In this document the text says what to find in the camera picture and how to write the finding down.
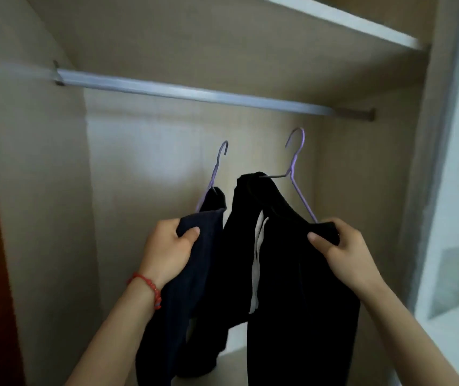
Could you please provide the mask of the person's left hand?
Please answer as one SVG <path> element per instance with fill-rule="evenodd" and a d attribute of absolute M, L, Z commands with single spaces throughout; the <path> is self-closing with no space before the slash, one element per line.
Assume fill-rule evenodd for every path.
<path fill-rule="evenodd" d="M 182 250 L 176 229 L 180 219 L 158 221 L 149 234 L 138 274 L 150 280 L 157 289 L 174 279 L 186 266 L 191 250 Z"/>

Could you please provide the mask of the person's right hand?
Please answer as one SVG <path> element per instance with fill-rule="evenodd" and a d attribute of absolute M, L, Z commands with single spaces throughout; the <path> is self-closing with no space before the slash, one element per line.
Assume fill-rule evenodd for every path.
<path fill-rule="evenodd" d="M 329 220 L 340 236 L 338 249 L 321 253 L 331 271 L 359 298 L 375 283 L 382 281 L 380 272 L 360 231 L 339 218 Z"/>

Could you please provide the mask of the black garment with white drawstring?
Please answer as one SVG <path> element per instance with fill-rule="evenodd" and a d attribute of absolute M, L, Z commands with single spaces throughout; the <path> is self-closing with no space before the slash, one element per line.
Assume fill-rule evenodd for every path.
<path fill-rule="evenodd" d="M 264 173 L 237 179 L 179 376 L 212 371 L 229 330 L 247 323 L 248 386 L 346 386 L 360 301 L 310 232 L 339 244 L 334 224 L 308 223 Z"/>

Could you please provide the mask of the navy blue garment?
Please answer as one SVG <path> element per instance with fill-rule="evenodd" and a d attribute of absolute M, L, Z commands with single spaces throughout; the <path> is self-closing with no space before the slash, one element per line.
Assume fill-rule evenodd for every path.
<path fill-rule="evenodd" d="M 144 331 L 135 359 L 138 386 L 171 386 L 177 374 L 187 346 L 190 320 L 200 310 L 205 295 L 225 211 L 225 194 L 219 187 L 213 187 L 198 213 L 180 219 L 176 228 L 179 237 L 193 227 L 200 229 L 200 236 L 186 266 L 164 286 L 161 308 L 155 311 Z"/>

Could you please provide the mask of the person's right forearm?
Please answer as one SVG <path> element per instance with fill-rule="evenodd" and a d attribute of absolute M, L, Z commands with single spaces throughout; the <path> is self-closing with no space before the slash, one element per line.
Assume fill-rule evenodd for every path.
<path fill-rule="evenodd" d="M 459 386 L 459 374 L 382 280 L 349 285 L 372 318 L 401 386 Z"/>

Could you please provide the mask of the person's left forearm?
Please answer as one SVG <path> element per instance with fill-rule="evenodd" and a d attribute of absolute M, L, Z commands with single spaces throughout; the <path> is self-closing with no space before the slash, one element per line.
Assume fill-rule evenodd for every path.
<path fill-rule="evenodd" d="M 124 386 L 161 293 L 136 273 L 82 354 L 65 386 Z"/>

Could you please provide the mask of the white sliding wardrobe door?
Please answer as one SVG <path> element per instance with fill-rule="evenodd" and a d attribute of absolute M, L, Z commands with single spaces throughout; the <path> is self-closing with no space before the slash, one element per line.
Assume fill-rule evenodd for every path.
<path fill-rule="evenodd" d="M 402 297 L 459 373 L 459 0 L 439 0 L 396 266 Z"/>

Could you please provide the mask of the silver closet rod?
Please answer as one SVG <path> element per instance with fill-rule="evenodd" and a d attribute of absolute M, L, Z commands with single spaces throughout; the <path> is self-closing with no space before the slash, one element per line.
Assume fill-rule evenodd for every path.
<path fill-rule="evenodd" d="M 92 90 L 123 92 L 134 95 L 241 106 L 303 115 L 339 117 L 368 122 L 372 122 L 376 118 L 375 109 L 352 110 L 217 90 L 205 90 L 188 86 L 74 71 L 61 68 L 57 61 L 54 61 L 53 64 L 55 68 L 54 81 L 58 86 L 73 86 Z"/>

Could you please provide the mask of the beige wardrobe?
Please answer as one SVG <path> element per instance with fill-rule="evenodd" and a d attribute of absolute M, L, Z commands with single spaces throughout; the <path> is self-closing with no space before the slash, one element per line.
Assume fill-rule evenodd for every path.
<path fill-rule="evenodd" d="M 315 0 L 432 46 L 439 0 Z M 369 235 L 396 266 L 430 62 L 416 51 L 265 0 L 0 0 L 0 227 L 27 386 L 61 386 L 160 216 L 217 184 L 278 173 L 288 132 L 320 217 Z M 61 68 L 376 110 L 372 122 L 58 86 Z"/>

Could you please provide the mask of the white wardrobe shelf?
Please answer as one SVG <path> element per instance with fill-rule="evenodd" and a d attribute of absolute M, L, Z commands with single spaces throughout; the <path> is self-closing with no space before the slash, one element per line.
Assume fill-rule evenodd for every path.
<path fill-rule="evenodd" d="M 265 0 L 314 18 L 348 28 L 416 51 L 428 51 L 431 45 L 386 25 L 358 17 L 315 0 Z"/>

